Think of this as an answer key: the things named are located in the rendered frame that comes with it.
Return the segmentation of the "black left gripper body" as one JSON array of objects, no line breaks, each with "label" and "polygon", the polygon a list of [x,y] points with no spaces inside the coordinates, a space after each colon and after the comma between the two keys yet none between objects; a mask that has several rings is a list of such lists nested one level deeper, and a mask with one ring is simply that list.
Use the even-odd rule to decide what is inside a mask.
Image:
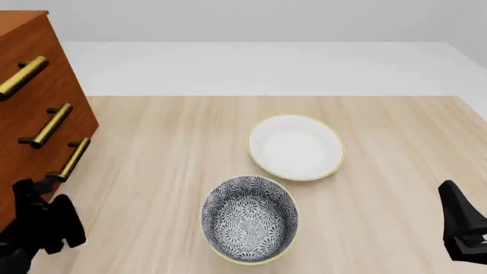
[{"label": "black left gripper body", "polygon": [[64,243],[57,234],[60,225],[56,218],[64,206],[64,199],[55,199],[51,203],[15,200],[15,219],[0,232],[0,254],[13,254],[19,250],[35,254],[41,249],[48,254],[59,253]]}]

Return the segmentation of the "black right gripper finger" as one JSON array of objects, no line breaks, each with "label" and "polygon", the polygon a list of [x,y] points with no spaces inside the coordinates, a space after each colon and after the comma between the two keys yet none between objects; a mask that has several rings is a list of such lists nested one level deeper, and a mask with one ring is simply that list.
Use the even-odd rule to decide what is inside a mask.
[{"label": "black right gripper finger", "polygon": [[487,218],[464,196],[452,180],[438,187],[444,216],[444,237],[487,234]]}]

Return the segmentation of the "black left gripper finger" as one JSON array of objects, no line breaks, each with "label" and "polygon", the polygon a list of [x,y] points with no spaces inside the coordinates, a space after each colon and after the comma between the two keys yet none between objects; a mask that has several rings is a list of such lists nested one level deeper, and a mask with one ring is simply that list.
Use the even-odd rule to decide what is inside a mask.
[{"label": "black left gripper finger", "polygon": [[70,198],[61,194],[50,204],[53,217],[53,233],[56,240],[65,239],[70,248],[76,248],[86,242],[86,235],[81,220]]},{"label": "black left gripper finger", "polygon": [[32,179],[20,180],[12,186],[16,209],[43,207],[43,199],[34,188]]}]

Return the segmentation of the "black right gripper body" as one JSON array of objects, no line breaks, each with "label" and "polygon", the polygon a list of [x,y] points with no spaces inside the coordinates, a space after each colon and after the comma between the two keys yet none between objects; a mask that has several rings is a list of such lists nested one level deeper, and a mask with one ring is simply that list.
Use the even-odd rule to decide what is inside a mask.
[{"label": "black right gripper body", "polygon": [[470,231],[444,229],[444,246],[453,261],[487,262],[487,243],[480,238],[487,234],[487,228]]}]

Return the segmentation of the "wooden cabinet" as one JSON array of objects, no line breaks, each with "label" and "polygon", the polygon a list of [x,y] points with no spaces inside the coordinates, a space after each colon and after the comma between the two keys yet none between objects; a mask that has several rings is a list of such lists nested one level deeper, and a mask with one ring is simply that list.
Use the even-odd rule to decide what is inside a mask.
[{"label": "wooden cabinet", "polygon": [[15,218],[13,184],[66,182],[97,119],[46,11],[0,11],[0,231]]}]

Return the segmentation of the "white plate with yellow rim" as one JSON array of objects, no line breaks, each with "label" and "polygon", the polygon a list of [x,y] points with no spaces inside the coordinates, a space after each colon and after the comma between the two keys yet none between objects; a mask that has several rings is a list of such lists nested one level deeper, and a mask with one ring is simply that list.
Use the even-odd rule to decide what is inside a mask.
[{"label": "white plate with yellow rim", "polygon": [[318,119],[296,114],[257,123],[248,134],[247,149],[267,173],[297,182],[328,177],[345,159],[345,146],[336,130]]}]

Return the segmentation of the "black-and-white floral patterned bowl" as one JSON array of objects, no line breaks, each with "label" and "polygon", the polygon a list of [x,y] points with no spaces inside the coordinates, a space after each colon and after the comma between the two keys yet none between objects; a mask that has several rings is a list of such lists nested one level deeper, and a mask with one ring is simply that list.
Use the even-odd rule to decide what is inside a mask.
[{"label": "black-and-white floral patterned bowl", "polygon": [[200,209],[202,234],[229,262],[277,260],[298,233],[298,207],[283,185],[262,176],[232,177],[215,186]]}]

